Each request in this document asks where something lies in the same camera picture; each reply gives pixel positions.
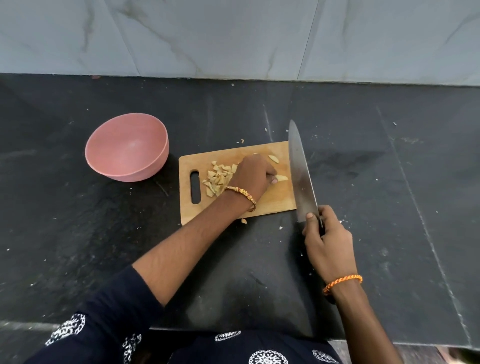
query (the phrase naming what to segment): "navy blue clothing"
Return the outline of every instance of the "navy blue clothing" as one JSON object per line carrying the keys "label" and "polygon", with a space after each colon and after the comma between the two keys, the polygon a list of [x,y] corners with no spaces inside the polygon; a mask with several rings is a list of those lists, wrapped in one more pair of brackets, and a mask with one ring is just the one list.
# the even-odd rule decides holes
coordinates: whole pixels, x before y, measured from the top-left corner
{"label": "navy blue clothing", "polygon": [[[26,364],[127,364],[153,322],[163,314],[144,280],[133,267],[120,272],[63,323],[45,347]],[[170,364],[340,363],[325,342],[298,340],[269,331],[234,331],[198,337],[177,350]]]}

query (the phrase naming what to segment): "cutting board handle hole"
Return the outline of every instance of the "cutting board handle hole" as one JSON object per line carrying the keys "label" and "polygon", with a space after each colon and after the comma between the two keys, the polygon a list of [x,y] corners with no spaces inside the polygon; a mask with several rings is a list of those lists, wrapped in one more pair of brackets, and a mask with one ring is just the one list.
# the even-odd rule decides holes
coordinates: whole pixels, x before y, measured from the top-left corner
{"label": "cutting board handle hole", "polygon": [[190,196],[194,205],[199,204],[202,199],[200,195],[200,176],[197,170],[190,173]]}

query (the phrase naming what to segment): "bowl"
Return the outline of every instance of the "bowl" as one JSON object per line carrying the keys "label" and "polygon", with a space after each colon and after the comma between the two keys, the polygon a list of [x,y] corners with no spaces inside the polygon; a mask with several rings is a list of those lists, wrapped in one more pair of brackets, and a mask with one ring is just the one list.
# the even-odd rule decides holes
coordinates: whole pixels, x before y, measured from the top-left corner
{"label": "bowl", "polygon": [[155,116],[131,113],[100,125],[88,138],[85,158],[92,169],[117,181],[152,177],[168,157],[168,134]]}

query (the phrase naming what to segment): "person's right arm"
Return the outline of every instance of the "person's right arm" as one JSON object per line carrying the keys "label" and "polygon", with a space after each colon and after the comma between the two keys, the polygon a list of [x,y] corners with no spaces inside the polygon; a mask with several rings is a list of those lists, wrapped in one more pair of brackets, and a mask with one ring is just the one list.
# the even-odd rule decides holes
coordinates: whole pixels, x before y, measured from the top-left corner
{"label": "person's right arm", "polygon": [[[325,235],[319,234],[318,220],[307,214],[305,245],[317,273],[328,284],[357,274],[352,234],[338,221],[330,206],[320,206]],[[378,321],[357,279],[331,288],[347,337],[353,364],[402,364],[403,361]]]}

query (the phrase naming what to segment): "person's left hand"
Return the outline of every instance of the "person's left hand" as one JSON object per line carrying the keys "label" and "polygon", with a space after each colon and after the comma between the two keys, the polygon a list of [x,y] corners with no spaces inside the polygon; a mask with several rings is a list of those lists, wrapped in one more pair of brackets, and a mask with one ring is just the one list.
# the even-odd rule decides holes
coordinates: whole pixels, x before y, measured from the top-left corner
{"label": "person's left hand", "polygon": [[258,202],[271,183],[277,183],[275,168],[260,154],[247,156],[237,167],[229,186],[243,188]]}

